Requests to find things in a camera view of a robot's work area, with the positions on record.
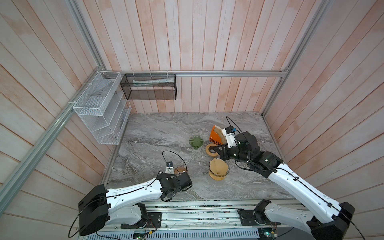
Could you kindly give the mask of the wooden ring dripper stand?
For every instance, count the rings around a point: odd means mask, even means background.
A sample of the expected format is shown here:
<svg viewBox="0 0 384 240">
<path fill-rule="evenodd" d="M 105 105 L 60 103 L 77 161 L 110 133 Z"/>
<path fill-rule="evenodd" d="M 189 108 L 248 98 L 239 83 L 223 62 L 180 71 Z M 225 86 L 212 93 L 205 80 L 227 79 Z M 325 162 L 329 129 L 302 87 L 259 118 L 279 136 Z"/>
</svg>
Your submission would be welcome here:
<svg viewBox="0 0 384 240">
<path fill-rule="evenodd" d="M 209 176 L 215 181 L 222 181 L 226 178 L 226 176 L 216 176 L 216 175 L 213 175 L 212 173 L 209 173 Z"/>
</svg>

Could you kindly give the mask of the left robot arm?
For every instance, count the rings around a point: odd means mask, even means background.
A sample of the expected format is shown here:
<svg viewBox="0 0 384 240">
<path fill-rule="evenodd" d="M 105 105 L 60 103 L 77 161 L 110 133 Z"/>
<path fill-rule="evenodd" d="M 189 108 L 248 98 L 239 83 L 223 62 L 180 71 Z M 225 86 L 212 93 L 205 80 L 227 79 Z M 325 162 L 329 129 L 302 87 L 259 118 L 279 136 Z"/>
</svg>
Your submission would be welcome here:
<svg viewBox="0 0 384 240">
<path fill-rule="evenodd" d="M 168 202 L 179 192 L 185 192 L 193 186 L 188 173 L 180 175 L 162 171 L 141 184 L 118 189 L 106 189 L 104 184 L 95 186 L 78 203 L 80 236 L 87 236 L 110 224 L 126 224 L 139 228 L 149 218 L 143 202 L 162 200 Z"/>
</svg>

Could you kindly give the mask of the brown paper coffee filter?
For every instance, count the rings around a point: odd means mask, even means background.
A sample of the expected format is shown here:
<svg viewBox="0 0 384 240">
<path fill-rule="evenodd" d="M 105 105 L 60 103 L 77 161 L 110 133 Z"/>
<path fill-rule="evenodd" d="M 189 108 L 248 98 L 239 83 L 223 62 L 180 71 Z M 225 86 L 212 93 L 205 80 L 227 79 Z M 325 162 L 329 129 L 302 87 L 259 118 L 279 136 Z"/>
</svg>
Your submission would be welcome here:
<svg viewBox="0 0 384 240">
<path fill-rule="evenodd" d="M 213 159 L 209 163 L 209 174 L 212 179 L 221 181 L 229 173 L 229 165 L 221 159 Z"/>
</svg>

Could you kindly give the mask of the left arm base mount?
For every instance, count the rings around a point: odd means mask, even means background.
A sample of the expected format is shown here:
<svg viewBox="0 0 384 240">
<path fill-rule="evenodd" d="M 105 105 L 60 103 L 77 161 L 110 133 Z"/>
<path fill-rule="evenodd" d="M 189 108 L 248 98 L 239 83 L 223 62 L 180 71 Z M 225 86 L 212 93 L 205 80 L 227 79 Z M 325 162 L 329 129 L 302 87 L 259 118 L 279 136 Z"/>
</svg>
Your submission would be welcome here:
<svg viewBox="0 0 384 240">
<path fill-rule="evenodd" d="M 151 227 L 158 229 L 161 227 L 162 213 L 148 213 L 144 204 L 138 203 L 134 206 L 122 210 L 121 229 L 139 229 Z"/>
</svg>

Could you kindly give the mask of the clear glass dripper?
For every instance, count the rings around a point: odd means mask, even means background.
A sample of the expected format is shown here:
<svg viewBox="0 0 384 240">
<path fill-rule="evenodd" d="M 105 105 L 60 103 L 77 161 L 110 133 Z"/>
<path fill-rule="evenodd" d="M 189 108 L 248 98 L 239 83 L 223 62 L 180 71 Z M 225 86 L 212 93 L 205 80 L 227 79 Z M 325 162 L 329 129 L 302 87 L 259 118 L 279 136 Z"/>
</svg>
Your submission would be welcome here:
<svg viewBox="0 0 384 240">
<path fill-rule="evenodd" d="M 212 164 L 209 165 L 209 172 L 216 176 L 227 176 L 229 171 L 230 167 L 227 164 L 218 167 Z"/>
</svg>

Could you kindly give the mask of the orange glass pitcher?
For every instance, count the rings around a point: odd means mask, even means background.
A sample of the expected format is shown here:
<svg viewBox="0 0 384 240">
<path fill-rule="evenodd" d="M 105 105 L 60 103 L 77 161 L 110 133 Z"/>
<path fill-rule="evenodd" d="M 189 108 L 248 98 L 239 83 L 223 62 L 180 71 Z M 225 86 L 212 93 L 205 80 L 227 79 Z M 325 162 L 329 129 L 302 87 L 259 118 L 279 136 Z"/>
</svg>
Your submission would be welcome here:
<svg viewBox="0 0 384 240">
<path fill-rule="evenodd" d="M 174 169 L 174 174 L 179 176 L 183 173 L 186 173 L 187 172 L 187 169 L 185 167 L 177 167 Z"/>
</svg>

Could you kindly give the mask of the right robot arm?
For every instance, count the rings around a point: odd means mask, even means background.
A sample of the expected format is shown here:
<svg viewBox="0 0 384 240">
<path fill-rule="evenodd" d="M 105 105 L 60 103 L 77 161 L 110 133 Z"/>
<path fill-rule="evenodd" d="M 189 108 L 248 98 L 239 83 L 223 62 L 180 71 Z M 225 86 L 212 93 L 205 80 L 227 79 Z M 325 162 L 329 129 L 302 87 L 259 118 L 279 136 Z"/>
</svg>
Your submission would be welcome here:
<svg viewBox="0 0 384 240">
<path fill-rule="evenodd" d="M 316 240 L 342 240 L 347 233 L 355 208 L 321 193 L 300 178 L 282 159 L 271 152 L 260 150 L 255 136 L 239 132 L 233 127 L 222 130 L 224 144 L 215 147 L 221 160 L 245 163 L 246 170 L 262 175 L 278 184 L 300 201 L 306 211 L 279 206 L 261 200 L 253 211 L 239 210 L 248 225 L 265 226 L 281 223 L 311 234 Z"/>
</svg>

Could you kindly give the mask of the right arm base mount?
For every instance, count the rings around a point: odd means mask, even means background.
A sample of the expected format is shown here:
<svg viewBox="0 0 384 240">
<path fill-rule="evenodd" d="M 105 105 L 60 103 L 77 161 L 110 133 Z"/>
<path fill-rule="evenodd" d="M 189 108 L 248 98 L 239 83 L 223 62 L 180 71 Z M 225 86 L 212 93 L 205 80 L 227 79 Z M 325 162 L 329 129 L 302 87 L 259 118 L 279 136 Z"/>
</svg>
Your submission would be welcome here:
<svg viewBox="0 0 384 240">
<path fill-rule="evenodd" d="M 246 227 L 281 225 L 280 222 L 271 222 L 265 214 L 266 207 L 271 207 L 271 204 L 272 202 L 269 200 L 261 200 L 253 210 L 237 209 L 241 225 Z"/>
</svg>

